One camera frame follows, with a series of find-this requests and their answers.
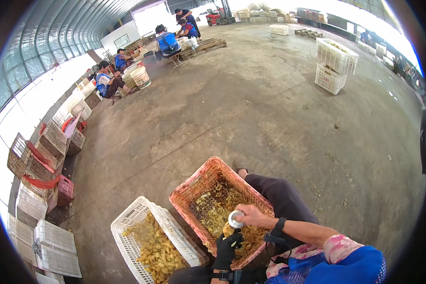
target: shoe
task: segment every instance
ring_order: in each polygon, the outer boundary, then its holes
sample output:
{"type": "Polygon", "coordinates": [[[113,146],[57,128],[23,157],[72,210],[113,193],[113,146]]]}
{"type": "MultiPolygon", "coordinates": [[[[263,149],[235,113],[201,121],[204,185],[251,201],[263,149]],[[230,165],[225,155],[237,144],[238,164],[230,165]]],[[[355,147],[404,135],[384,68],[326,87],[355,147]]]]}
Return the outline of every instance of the shoe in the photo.
{"type": "Polygon", "coordinates": [[[244,169],[247,173],[249,173],[248,168],[245,166],[244,159],[240,156],[235,157],[233,160],[233,170],[236,173],[239,173],[239,170],[244,169]]]}

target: metal can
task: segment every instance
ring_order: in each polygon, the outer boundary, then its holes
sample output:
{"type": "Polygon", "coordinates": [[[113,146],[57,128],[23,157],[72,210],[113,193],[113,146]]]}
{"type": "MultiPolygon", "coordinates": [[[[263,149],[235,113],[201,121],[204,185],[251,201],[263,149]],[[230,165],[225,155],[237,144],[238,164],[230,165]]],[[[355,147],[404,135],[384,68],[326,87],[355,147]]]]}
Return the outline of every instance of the metal can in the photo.
{"type": "Polygon", "coordinates": [[[244,222],[239,222],[235,220],[236,216],[244,216],[244,213],[239,210],[234,210],[229,214],[229,225],[232,228],[238,229],[244,226],[244,222]]]}

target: black watch strap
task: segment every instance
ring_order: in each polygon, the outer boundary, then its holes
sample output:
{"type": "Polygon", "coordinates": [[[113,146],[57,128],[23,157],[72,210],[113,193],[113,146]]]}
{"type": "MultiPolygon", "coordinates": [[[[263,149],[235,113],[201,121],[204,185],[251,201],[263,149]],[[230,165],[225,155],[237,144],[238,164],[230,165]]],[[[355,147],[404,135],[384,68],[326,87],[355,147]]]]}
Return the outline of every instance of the black watch strap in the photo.
{"type": "Polygon", "coordinates": [[[275,237],[280,237],[283,229],[284,229],[284,224],[286,223],[287,219],[284,217],[279,218],[278,222],[276,223],[276,226],[274,226],[274,229],[272,231],[272,235],[275,237]]]}
{"type": "Polygon", "coordinates": [[[220,281],[232,281],[233,273],[229,271],[221,271],[219,273],[213,273],[212,278],[218,278],[220,281]]]}

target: red cloth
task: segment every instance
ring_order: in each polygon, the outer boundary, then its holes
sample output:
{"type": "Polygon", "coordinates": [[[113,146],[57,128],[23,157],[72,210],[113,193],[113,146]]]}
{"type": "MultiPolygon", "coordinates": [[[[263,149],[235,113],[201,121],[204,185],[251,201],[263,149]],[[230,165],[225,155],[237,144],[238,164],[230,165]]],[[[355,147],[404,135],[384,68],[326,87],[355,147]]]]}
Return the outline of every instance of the red cloth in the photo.
{"type": "Polygon", "coordinates": [[[36,186],[37,188],[43,189],[43,190],[50,190],[53,189],[57,183],[60,181],[60,175],[58,175],[55,179],[49,180],[49,181],[42,181],[39,179],[32,179],[29,175],[23,175],[23,179],[27,180],[31,185],[36,186]]]}
{"type": "Polygon", "coordinates": [[[85,128],[87,127],[87,122],[86,121],[82,121],[79,125],[79,131],[83,132],[85,130],[85,128]]]}
{"type": "Polygon", "coordinates": [[[65,132],[66,127],[68,126],[69,122],[71,122],[73,120],[73,117],[71,117],[69,120],[67,120],[65,123],[63,123],[62,125],[62,131],[65,132]]]}
{"type": "Polygon", "coordinates": [[[25,141],[25,144],[30,149],[30,151],[32,151],[33,155],[35,155],[36,158],[38,158],[41,162],[49,165],[50,161],[48,159],[46,159],[38,149],[36,149],[35,145],[33,145],[32,142],[27,140],[27,141],[25,141]]]}
{"type": "Polygon", "coordinates": [[[40,136],[41,136],[41,134],[43,134],[44,129],[46,129],[46,123],[45,122],[41,123],[40,136]]]}

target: produce pile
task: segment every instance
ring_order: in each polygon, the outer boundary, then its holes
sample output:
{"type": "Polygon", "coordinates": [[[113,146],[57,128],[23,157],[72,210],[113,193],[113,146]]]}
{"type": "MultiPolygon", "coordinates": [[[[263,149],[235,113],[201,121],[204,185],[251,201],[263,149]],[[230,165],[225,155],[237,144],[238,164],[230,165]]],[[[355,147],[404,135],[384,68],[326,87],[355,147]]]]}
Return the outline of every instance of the produce pile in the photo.
{"type": "Polygon", "coordinates": [[[142,245],[136,261],[146,266],[157,284],[167,284],[174,270],[189,267],[150,211],[144,222],[127,227],[122,235],[133,236],[142,245]]]}
{"type": "Polygon", "coordinates": [[[335,48],[339,49],[342,52],[349,53],[347,50],[340,48],[339,45],[337,45],[333,42],[329,42],[329,44],[331,44],[332,46],[334,46],[335,48]]]}
{"type": "MultiPolygon", "coordinates": [[[[217,239],[222,233],[224,224],[228,221],[229,214],[239,204],[251,204],[251,202],[227,181],[220,180],[217,181],[215,187],[202,192],[202,195],[195,203],[190,205],[189,209],[210,234],[217,239]]],[[[246,225],[242,228],[241,233],[244,238],[243,247],[235,250],[234,262],[248,257],[257,250],[267,230],[246,225]]],[[[204,243],[210,253],[211,245],[210,242],[204,243]]]]}

